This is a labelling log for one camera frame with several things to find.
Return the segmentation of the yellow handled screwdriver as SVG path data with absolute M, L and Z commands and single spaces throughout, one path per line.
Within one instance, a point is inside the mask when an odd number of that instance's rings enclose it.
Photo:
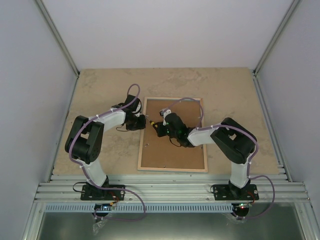
M 152 127 L 154 127 L 154 128 L 158 127 L 158 124 L 156 122 L 150 120 L 147 116 L 145 118 L 149 121 L 149 123 L 151 124 Z

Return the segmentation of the teal wooden photo frame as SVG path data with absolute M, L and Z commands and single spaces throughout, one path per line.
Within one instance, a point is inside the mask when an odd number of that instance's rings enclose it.
M 187 127 L 195 127 L 201 120 L 201 109 L 203 100 L 196 98 L 192 100 L 178 101 L 178 97 L 151 97 L 146 96 L 143 103 L 143 114 L 150 120 L 161 122 L 160 111 L 170 107 Z M 208 172 L 207 147 L 200 145 L 196 147 L 178 147 L 175 139 L 168 136 L 158 137 L 156 131 L 146 120 L 146 128 L 141 131 L 137 169 L 139 171 L 159 172 Z

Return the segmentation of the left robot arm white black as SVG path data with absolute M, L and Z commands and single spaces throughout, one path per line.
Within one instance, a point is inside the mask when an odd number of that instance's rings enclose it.
M 141 114 L 142 102 L 137 96 L 127 95 L 124 103 L 112 106 L 107 112 L 93 117 L 79 115 L 75 118 L 65 143 L 65 151 L 72 162 L 78 164 L 92 187 L 92 194 L 99 200 L 110 193 L 108 176 L 98 159 L 103 135 L 114 127 L 125 131 L 138 131 L 146 127 Z

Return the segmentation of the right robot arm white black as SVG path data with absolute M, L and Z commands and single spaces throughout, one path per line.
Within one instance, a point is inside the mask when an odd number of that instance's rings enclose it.
M 178 142 L 178 147 L 193 148 L 215 144 L 231 161 L 229 193 L 236 200 L 248 193 L 252 158 L 259 150 L 257 138 L 235 120 L 225 118 L 221 123 L 207 127 L 187 127 L 176 113 L 163 116 L 163 121 L 150 122 L 159 138 L 167 136 Z

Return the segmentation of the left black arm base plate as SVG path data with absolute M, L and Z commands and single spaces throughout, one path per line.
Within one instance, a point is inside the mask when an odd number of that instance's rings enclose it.
M 82 201 L 122 201 L 125 196 L 125 185 L 111 184 L 111 190 L 102 190 L 86 183 L 82 186 L 80 199 Z

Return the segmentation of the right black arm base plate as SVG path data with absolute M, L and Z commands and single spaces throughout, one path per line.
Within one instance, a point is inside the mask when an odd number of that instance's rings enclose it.
M 247 184 L 238 188 L 232 184 L 214 184 L 210 187 L 216 201 L 253 201 L 259 200 L 259 192 L 255 184 Z

